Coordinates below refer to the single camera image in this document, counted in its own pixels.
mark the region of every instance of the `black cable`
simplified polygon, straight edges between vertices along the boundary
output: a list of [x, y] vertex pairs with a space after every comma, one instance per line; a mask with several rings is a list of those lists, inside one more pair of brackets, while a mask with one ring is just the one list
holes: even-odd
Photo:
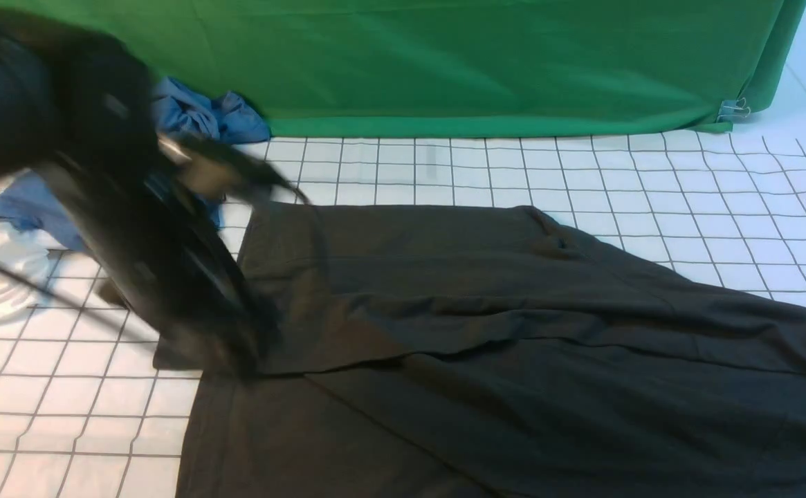
[[[65, 306], [68, 306], [71, 309], [75, 309], [75, 310], [77, 310], [77, 311], [79, 311], [81, 313], [86, 313], [87, 315], [92, 316], [92, 318], [95, 318], [96, 322], [99, 322], [102, 325], [106, 325], [108, 327], [113, 327], [118, 331], [123, 331], [123, 324], [121, 324], [120, 322], [112, 322], [111, 320], [108, 320], [107, 318], [105, 318], [105, 317], [93, 312], [92, 309], [85, 308], [83, 305], [74, 303], [72, 299], [68, 299], [65, 296], [61, 296], [61, 295], [59, 295], [57, 293], [53, 293], [51, 290], [46, 289], [46, 287], [39, 286], [39, 284], [35, 284], [35, 283], [31, 282], [26, 277], [22, 277], [22, 275], [18, 275], [17, 273], [13, 272], [12, 270], [4, 268], [1, 265], [0, 265], [0, 275], [3, 275], [4, 277], [10, 278], [10, 280], [14, 280], [18, 284], [23, 284], [23, 286], [27, 286], [27, 287], [32, 288], [33, 290], [39, 291], [39, 293], [44, 294], [45, 296], [52, 297], [52, 299], [57, 300], [57, 302], [60, 302], [60, 303], [64, 304]], [[132, 335], [135, 336], [136, 334], [137, 334], [137, 332], [133, 331]], [[138, 341], [134, 341], [134, 342], [147, 342], [147, 340], [139, 335]]]

